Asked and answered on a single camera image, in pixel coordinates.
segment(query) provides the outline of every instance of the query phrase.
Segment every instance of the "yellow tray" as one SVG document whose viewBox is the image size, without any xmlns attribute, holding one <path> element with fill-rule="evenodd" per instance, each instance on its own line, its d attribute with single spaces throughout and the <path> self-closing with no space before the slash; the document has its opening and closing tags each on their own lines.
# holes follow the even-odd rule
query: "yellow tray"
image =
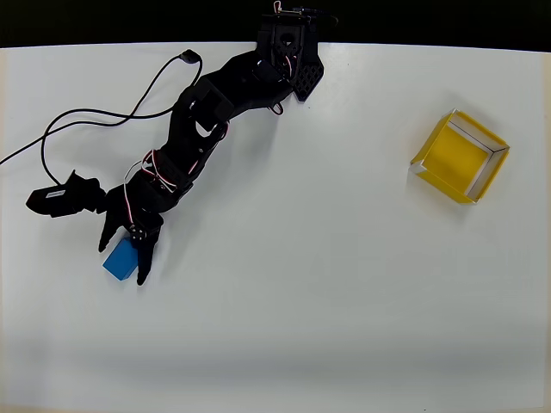
<svg viewBox="0 0 551 413">
<path fill-rule="evenodd" d="M 440 119 L 410 171 L 460 204 L 475 204 L 508 154 L 499 136 L 454 109 Z"/>
</svg>

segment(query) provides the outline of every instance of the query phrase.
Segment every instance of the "robotic arm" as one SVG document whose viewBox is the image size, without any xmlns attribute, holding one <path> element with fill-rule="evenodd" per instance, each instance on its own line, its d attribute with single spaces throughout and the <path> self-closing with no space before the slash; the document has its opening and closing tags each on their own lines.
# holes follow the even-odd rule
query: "robotic arm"
<svg viewBox="0 0 551 413">
<path fill-rule="evenodd" d="M 123 226 L 138 251 L 142 285 L 164 222 L 160 214 L 175 207 L 193 187 L 226 136 L 230 119 L 255 108 L 282 111 L 280 102 L 293 91 L 303 102 L 322 78 L 317 31 L 321 15 L 325 14 L 305 8 L 264 15 L 257 49 L 231 58 L 182 92 L 173 107 L 166 144 L 135 164 L 141 168 L 129 182 L 105 194 L 96 178 L 86 180 L 73 171 L 66 184 L 34 191 L 27 206 L 53 218 L 83 209 L 106 213 L 99 251 Z M 192 51 L 182 57 L 189 63 L 200 60 Z M 208 136 L 201 136 L 197 125 Z"/>
</svg>

